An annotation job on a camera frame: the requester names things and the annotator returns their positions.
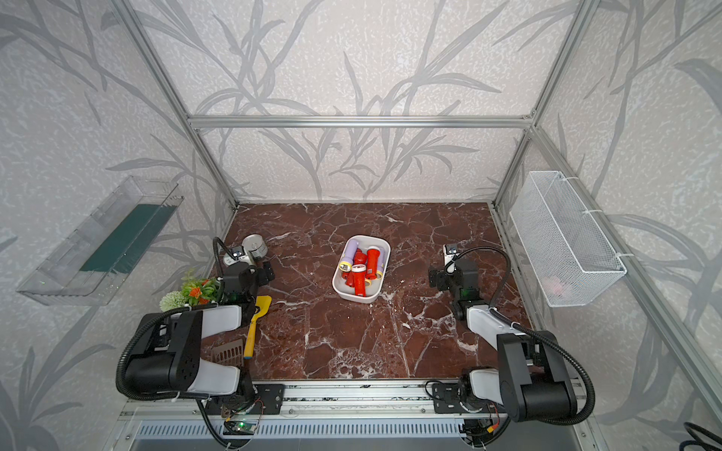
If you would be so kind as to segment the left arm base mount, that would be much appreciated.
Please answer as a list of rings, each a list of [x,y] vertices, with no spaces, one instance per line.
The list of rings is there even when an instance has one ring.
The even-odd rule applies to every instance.
[[[279,415],[285,388],[282,383],[255,384],[248,395],[211,398],[205,404],[205,412],[223,418],[236,415]]]

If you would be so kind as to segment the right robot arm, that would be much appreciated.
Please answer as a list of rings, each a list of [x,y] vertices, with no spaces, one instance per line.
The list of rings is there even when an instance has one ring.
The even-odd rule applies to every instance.
[[[495,368],[466,370],[458,382],[459,404],[470,412],[501,405],[514,422],[568,426],[579,413],[575,390],[556,337],[528,330],[481,298],[474,262],[449,261],[429,270],[430,286],[452,295],[452,313],[496,350]]]

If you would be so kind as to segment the purple flashlight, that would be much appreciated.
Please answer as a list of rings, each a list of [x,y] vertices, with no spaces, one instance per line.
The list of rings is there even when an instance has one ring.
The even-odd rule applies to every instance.
[[[338,268],[340,268],[342,272],[351,272],[353,265],[355,265],[355,263],[353,263],[353,260],[355,259],[357,248],[357,240],[350,239],[348,242],[346,242],[346,246],[340,259],[340,264],[338,265]]]
[[[382,278],[385,274],[385,266],[387,266],[387,251],[385,248],[379,250],[379,257],[376,265],[376,276]]]

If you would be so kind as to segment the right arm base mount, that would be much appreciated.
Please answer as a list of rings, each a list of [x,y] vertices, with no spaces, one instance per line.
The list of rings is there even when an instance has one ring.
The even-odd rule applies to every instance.
[[[476,398],[471,392],[461,388],[459,383],[428,381],[424,387],[434,404],[438,415],[505,415],[501,404],[492,400]]]

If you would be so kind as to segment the white plastic storage box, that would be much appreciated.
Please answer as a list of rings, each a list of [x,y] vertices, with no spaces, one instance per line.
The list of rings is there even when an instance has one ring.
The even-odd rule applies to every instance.
[[[371,304],[381,294],[391,247],[383,239],[356,235],[347,240],[332,285],[343,300]]]

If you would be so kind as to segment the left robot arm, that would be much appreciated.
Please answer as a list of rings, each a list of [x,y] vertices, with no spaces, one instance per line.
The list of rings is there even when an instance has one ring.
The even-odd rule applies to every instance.
[[[221,304],[183,306],[148,314],[120,355],[118,392],[132,400],[171,398],[253,398],[250,375],[237,366],[223,366],[201,357],[202,341],[248,327],[261,311],[259,288],[275,279],[269,262],[244,261],[225,268]]]

